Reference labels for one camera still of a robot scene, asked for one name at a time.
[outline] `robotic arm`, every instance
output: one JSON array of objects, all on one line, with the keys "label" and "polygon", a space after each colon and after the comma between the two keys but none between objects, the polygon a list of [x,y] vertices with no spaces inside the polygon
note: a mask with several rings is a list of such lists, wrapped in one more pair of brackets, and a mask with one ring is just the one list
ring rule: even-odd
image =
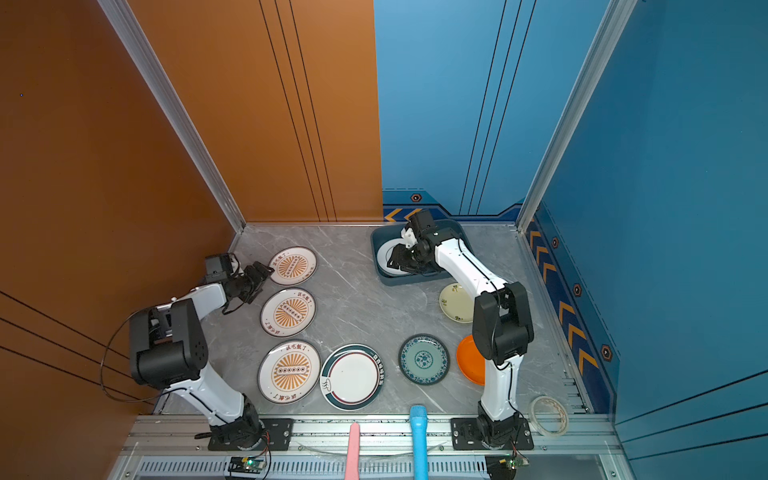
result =
[{"label": "robotic arm", "polygon": [[472,336],[486,358],[478,427],[484,442],[504,445],[521,421],[518,373],[534,338],[525,287],[490,271],[454,230],[438,228],[428,210],[411,216],[402,237],[406,243],[395,247],[387,266],[417,274],[447,270],[475,299]]},{"label": "robotic arm", "polygon": [[228,254],[208,257],[206,267],[205,285],[131,316],[131,376],[139,385],[168,389],[203,413],[210,425],[209,450],[247,450],[261,439],[263,426],[248,397],[208,364],[200,320],[226,309],[235,297],[253,302],[273,270],[255,262],[236,271]]}]

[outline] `white plate with orange sunburst pattern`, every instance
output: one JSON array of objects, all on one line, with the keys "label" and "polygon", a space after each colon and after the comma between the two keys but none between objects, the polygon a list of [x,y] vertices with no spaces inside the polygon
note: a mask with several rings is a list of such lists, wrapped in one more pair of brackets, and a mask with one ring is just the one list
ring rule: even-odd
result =
[{"label": "white plate with orange sunburst pattern", "polygon": [[273,403],[293,403],[311,392],[320,377],[320,355],[302,340],[281,343],[259,367],[259,390]]},{"label": "white plate with orange sunburst pattern", "polygon": [[291,247],[272,257],[270,266],[275,269],[271,276],[274,283],[294,286],[315,273],[317,257],[306,247]]},{"label": "white plate with orange sunburst pattern", "polygon": [[264,303],[261,326],[271,336],[294,336],[310,325],[316,311],[312,294],[300,288],[289,288],[275,293]]}]

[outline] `orange plate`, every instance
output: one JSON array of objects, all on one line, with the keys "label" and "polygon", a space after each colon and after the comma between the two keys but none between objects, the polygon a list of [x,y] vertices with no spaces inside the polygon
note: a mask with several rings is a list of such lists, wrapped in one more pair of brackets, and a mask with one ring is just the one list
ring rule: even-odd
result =
[{"label": "orange plate", "polygon": [[456,363],[458,363],[458,369],[470,382],[485,385],[485,359],[475,346],[472,335],[465,337],[459,343],[456,349]]}]

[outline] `dark teal tray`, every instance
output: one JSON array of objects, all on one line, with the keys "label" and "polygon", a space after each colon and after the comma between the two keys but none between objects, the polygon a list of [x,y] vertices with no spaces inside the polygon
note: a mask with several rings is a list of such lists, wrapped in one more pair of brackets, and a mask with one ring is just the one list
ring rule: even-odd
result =
[{"label": "dark teal tray", "polygon": [[[472,245],[469,244],[467,234],[461,225],[455,220],[436,220],[435,223],[438,227],[451,227],[458,235],[464,240],[464,244],[472,251]],[[395,285],[407,285],[409,283],[428,282],[430,280],[443,280],[453,278],[450,273],[442,271],[434,275],[401,275],[391,276],[379,267],[376,262],[376,252],[384,244],[393,238],[400,237],[400,230],[405,226],[404,223],[396,223],[394,225],[387,225],[385,227],[379,227],[371,233],[371,248],[373,248],[373,266],[376,268],[376,272],[379,274],[379,280],[387,286]]]}]

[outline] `mounting plate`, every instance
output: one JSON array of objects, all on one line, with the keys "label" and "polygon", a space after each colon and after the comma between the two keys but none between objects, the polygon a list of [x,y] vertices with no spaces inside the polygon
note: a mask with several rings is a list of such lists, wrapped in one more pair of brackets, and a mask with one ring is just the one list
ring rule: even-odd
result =
[{"label": "mounting plate", "polygon": [[[288,450],[291,436],[293,435],[293,419],[261,419],[264,425],[264,430],[270,434],[270,450],[272,452],[285,452]],[[232,446],[221,445],[214,441],[215,437],[211,437],[208,442],[208,450],[211,452],[227,452],[232,451]],[[264,441],[260,440],[253,446],[252,451],[264,450]]]},{"label": "mounting plate", "polygon": [[512,439],[515,440],[517,450],[533,450],[534,447],[531,428],[526,419],[521,419],[520,425],[510,436],[510,441],[499,449],[491,449],[483,443],[477,419],[451,419],[451,430],[454,450],[512,450]]}]

